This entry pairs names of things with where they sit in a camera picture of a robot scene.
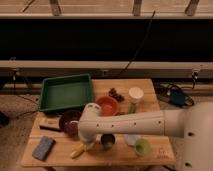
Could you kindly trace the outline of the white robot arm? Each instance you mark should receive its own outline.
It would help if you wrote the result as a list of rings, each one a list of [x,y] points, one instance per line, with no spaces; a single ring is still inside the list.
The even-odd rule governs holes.
[[[100,115],[96,103],[85,106],[78,122],[84,144],[97,134],[144,134],[184,138],[181,171],[213,171],[213,102],[178,110],[159,110],[119,116]]]

